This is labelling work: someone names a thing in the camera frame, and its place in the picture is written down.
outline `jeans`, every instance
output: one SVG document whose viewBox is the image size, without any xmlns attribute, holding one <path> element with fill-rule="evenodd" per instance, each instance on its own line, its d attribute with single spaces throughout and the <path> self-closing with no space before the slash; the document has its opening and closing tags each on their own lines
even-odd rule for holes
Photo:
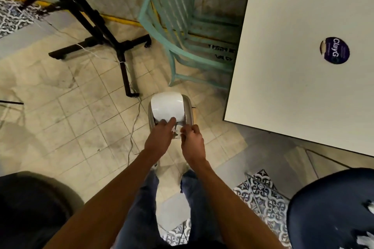
<svg viewBox="0 0 374 249">
<path fill-rule="evenodd" d="M 153 249 L 168 246 L 159 233 L 156 219 L 156 192 L 159 180 L 154 171 L 147 175 L 120 230 L 115 249 Z M 194 171 L 182 176 L 181 191 L 191 208 L 189 242 L 219 241 L 222 237 L 213 210 Z"/>
</svg>

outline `person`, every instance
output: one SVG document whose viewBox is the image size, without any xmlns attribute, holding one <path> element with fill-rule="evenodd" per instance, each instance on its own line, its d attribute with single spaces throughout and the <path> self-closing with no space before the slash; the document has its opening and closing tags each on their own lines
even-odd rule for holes
<svg viewBox="0 0 374 249">
<path fill-rule="evenodd" d="M 166 153 L 176 119 L 157 124 L 136 159 L 94 195 L 44 249 L 152 249 L 169 247 L 156 221 L 158 179 L 151 170 Z M 182 129 L 182 152 L 191 167 L 181 190 L 191 208 L 185 248 L 271 248 L 282 244 L 263 221 L 213 171 L 198 125 Z"/>
</svg>

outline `hand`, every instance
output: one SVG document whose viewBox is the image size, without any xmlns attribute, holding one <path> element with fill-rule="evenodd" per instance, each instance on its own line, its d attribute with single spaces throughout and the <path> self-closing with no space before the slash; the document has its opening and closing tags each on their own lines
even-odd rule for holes
<svg viewBox="0 0 374 249">
<path fill-rule="evenodd" d="M 196 124 L 193 126 L 186 124 L 181 132 L 183 156 L 190 167 L 194 169 L 196 164 L 206 161 L 203 136 Z"/>
<path fill-rule="evenodd" d="M 172 117 L 168 123 L 166 120 L 161 120 L 149 134 L 146 143 L 144 144 L 144 150 L 154 154 L 156 163 L 168 150 L 171 139 L 173 138 L 173 129 L 176 124 L 175 117 Z"/>
</svg>

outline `teal wooden chair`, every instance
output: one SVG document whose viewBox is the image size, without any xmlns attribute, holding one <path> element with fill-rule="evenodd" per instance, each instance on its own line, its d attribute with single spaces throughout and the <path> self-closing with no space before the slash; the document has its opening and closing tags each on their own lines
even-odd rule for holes
<svg viewBox="0 0 374 249">
<path fill-rule="evenodd" d="M 171 67 L 169 86 L 179 78 L 227 88 L 218 81 L 175 71 L 175 61 L 225 74 L 231 74 L 234 68 L 242 19 L 198 14 L 194 3 L 195 0 L 144 0 L 138 19 L 149 34 L 164 45 Z"/>
</svg>

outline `white table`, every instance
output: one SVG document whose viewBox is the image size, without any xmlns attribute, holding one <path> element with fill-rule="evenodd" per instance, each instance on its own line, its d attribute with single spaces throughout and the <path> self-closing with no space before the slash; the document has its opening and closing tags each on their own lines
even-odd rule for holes
<svg viewBox="0 0 374 249">
<path fill-rule="evenodd" d="M 224 120 L 374 156 L 374 0 L 248 0 Z"/>
</svg>

